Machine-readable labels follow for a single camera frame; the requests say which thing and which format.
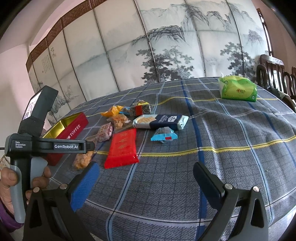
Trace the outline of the purple sleeved left forearm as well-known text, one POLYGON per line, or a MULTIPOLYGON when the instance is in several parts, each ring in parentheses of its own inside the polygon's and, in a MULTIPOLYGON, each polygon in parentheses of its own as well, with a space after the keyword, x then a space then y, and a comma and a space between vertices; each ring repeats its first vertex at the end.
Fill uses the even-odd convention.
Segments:
POLYGON ((7 211, 4 204, 1 201, 0 204, 0 211, 1 211, 1 225, 7 232, 14 232, 23 227, 23 224, 18 223, 15 219, 11 216, 11 214, 7 211))

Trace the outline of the person's left hand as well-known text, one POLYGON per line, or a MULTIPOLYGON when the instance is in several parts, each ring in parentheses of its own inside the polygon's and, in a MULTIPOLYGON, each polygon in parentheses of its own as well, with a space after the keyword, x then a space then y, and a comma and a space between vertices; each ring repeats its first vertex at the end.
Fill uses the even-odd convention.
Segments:
MULTIPOLYGON (((32 181, 32 187, 39 187, 44 189, 49 184, 49 179, 51 178, 51 171, 48 166, 44 168, 43 175, 36 177, 32 181)), ((9 214, 14 216, 14 207, 11 199, 10 188, 15 186, 18 182, 18 177, 15 171, 10 168, 4 167, 1 170, 1 201, 6 207, 9 214)))

